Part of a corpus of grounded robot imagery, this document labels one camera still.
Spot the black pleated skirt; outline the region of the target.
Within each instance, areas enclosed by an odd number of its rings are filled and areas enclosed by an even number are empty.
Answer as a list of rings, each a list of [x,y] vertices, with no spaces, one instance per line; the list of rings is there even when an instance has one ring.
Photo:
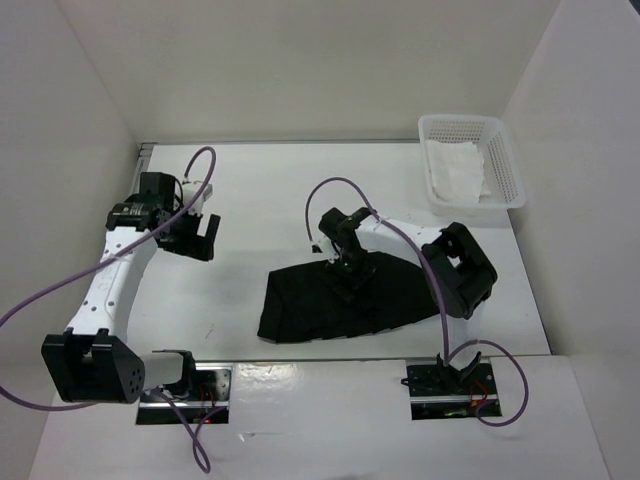
[[[365,257],[365,272],[358,286],[328,261],[270,272],[257,336],[276,344],[353,338],[439,314],[418,266],[374,252]]]

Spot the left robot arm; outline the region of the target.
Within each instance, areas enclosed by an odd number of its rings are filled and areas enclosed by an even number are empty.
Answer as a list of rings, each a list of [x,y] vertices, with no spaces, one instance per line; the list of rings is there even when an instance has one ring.
[[[131,310],[144,272],[159,250],[210,261],[220,223],[202,208],[213,187],[201,181],[144,172],[138,192],[116,204],[106,221],[103,268],[61,334],[49,334],[41,354],[65,402],[131,404],[164,387],[180,400],[198,390],[199,375],[187,350],[135,353],[127,344]]]

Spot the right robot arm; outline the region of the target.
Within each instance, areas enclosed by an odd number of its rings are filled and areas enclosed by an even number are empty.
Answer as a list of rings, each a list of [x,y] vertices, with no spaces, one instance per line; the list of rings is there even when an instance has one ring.
[[[467,338],[452,349],[449,321],[471,319],[498,279],[469,229],[453,222],[428,241],[423,227],[385,218],[368,207],[350,215],[332,208],[323,214],[318,228],[337,250],[336,266],[357,270],[368,254],[381,253],[421,268],[440,317],[442,352],[436,357],[436,377],[446,391],[463,391],[473,380],[481,354],[475,353],[468,362],[454,358],[477,342]]]

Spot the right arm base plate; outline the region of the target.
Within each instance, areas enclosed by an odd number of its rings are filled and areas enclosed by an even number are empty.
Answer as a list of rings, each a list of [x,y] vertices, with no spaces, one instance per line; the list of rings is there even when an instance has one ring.
[[[477,409],[483,417],[502,415],[488,361],[459,372],[439,359],[410,360],[400,383],[408,390],[413,420],[474,418]]]

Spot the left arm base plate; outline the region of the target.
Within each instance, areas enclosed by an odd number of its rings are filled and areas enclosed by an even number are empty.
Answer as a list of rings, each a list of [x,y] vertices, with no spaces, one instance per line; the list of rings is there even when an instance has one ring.
[[[189,425],[227,424],[233,366],[230,363],[197,362],[188,386],[161,386],[160,394],[141,396],[135,424],[139,426],[177,425],[180,420],[169,398]]]

